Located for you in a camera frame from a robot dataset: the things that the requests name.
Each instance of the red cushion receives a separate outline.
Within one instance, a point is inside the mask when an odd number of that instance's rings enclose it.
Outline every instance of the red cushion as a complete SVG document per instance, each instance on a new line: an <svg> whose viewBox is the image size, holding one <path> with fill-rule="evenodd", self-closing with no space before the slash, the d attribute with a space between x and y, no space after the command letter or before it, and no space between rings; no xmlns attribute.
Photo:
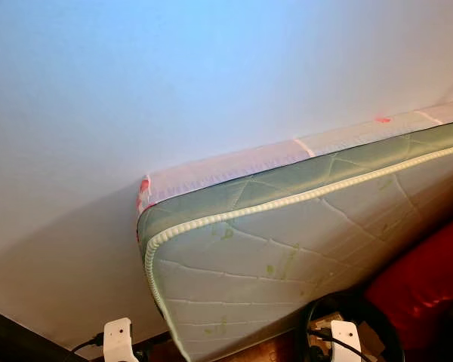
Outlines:
<svg viewBox="0 0 453 362"><path fill-rule="evenodd" d="M426 348L453 301L453 221L390 266L366 291L404 349Z"/></svg>

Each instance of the wooden floor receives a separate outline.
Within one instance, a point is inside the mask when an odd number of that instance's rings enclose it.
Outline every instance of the wooden floor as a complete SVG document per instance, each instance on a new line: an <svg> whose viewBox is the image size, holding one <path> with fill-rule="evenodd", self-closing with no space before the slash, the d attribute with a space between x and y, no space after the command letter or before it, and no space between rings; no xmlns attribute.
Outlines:
<svg viewBox="0 0 453 362"><path fill-rule="evenodd" d="M294 359L294 336L286 333L241 351L218 362L291 362ZM184 362L172 341L155 345L150 362Z"/></svg>

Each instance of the white wall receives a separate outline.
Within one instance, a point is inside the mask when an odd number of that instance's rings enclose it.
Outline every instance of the white wall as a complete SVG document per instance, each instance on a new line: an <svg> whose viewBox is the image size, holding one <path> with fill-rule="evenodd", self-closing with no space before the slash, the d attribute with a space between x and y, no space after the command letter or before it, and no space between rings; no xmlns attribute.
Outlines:
<svg viewBox="0 0 453 362"><path fill-rule="evenodd" d="M0 313L160 333L147 170L449 100L453 0L0 1Z"/></svg>

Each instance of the power cord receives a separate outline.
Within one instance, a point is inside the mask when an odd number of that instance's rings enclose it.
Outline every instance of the power cord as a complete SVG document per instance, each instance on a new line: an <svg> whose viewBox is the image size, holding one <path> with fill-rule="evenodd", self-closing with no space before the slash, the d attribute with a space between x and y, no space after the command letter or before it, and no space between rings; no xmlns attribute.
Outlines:
<svg viewBox="0 0 453 362"><path fill-rule="evenodd" d="M357 349L355 349L354 347L348 345L347 343L344 343L344 342L340 341L339 339L336 339L333 336L330 336L327 333L319 332L318 330L308 329L307 330L307 334L312 334L313 336L317 336L320 339L324 339L325 341L337 343L338 345L341 345L344 348L347 348L348 350L350 350L351 352L357 354L358 356L360 356L366 362L371 362L371 360L365 354L363 354L362 352L358 351Z"/></svg>
<svg viewBox="0 0 453 362"><path fill-rule="evenodd" d="M101 332L101 333L98 333L94 338L89 339L87 342L81 343L80 345L77 345L76 347L74 347L67 354L67 356L65 356L65 358L63 359L62 362L66 362L70 358L70 356L76 354L76 352L79 349L84 348L86 345L96 345L99 347L99 346L103 345L103 343L104 343L104 332Z"/></svg>

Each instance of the quilted mattress fabric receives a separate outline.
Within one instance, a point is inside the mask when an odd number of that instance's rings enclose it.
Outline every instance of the quilted mattress fabric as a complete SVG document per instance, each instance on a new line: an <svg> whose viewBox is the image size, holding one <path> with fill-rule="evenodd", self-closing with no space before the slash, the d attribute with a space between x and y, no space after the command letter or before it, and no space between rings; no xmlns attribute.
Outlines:
<svg viewBox="0 0 453 362"><path fill-rule="evenodd" d="M291 327L453 211L453 124L311 158L147 209L153 296L187 360Z"/></svg>

